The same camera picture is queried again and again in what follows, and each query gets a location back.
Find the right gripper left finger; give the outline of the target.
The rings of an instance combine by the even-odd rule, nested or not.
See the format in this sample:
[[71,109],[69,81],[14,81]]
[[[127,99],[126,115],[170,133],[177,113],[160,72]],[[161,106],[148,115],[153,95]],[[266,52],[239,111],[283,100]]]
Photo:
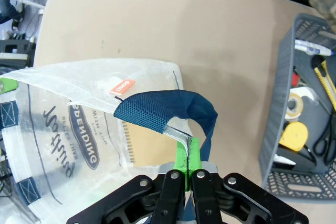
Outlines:
[[67,223],[177,223],[189,188],[189,141],[177,143],[174,162],[161,165],[155,179],[138,175],[70,217]]

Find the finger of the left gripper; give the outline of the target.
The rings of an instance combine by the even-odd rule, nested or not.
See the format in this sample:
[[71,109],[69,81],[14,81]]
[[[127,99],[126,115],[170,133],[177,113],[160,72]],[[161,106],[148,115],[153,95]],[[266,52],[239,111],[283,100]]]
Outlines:
[[0,94],[3,94],[16,90],[18,87],[18,82],[13,79],[0,78],[0,85]]

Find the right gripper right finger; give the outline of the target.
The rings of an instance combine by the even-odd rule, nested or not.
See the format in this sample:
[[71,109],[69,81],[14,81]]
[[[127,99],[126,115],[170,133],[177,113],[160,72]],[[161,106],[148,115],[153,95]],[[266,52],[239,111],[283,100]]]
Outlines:
[[199,140],[188,139],[188,179],[197,223],[222,223],[221,214],[240,223],[308,223],[301,212],[239,173],[220,177],[201,161]]

